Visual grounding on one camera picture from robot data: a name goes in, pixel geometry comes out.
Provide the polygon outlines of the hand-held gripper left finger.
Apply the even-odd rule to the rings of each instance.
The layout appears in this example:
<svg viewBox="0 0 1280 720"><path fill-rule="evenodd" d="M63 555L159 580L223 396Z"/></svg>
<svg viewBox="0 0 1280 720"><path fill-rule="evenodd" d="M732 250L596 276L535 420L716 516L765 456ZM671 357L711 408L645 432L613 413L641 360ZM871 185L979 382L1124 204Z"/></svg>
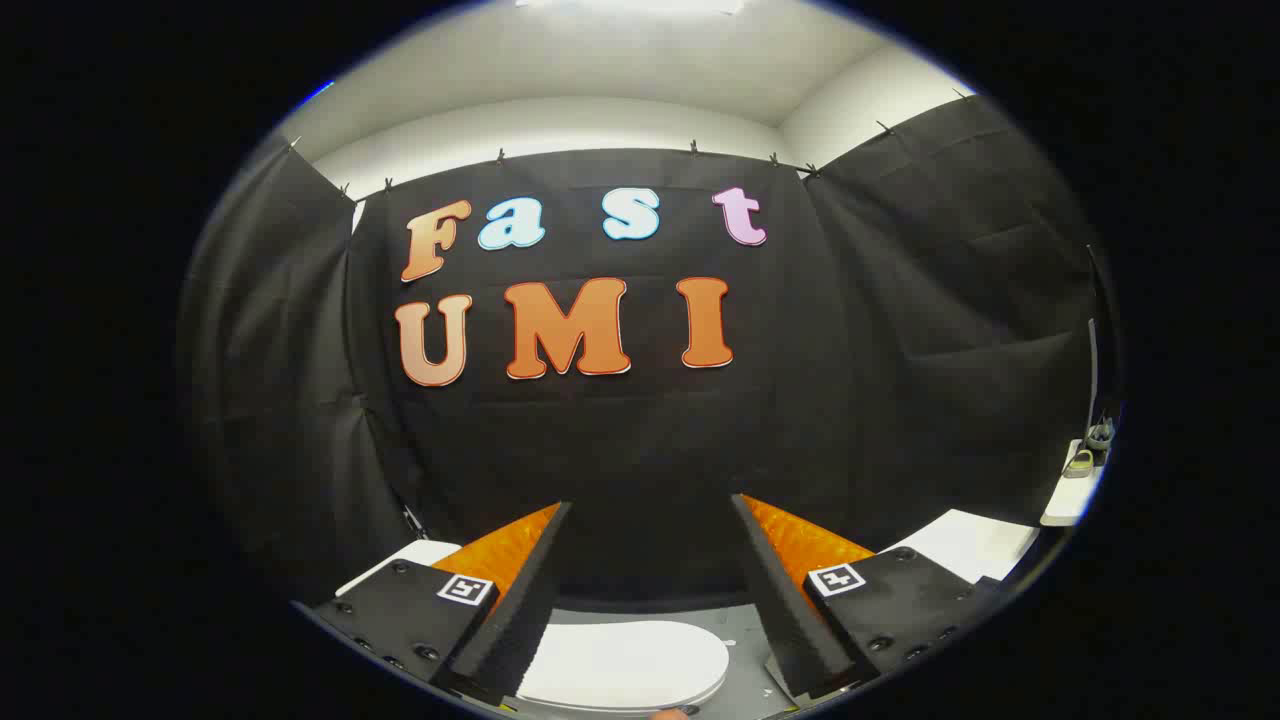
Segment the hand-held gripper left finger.
<svg viewBox="0 0 1280 720"><path fill-rule="evenodd" d="M291 602L308 625L415 689L502 707L517 694L561 587L558 501L431 562L389 557L347 591Z"/></svg>

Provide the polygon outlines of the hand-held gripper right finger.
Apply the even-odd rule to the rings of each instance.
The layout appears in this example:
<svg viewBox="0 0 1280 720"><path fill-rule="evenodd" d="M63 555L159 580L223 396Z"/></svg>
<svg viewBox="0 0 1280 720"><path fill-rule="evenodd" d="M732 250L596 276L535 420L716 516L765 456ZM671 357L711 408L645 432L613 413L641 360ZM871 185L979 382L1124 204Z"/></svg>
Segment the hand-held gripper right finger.
<svg viewBox="0 0 1280 720"><path fill-rule="evenodd" d="M771 503L730 498L742 571L776 670L820 700L913 667L975 629L1002 597L910 546L881 553Z"/></svg>

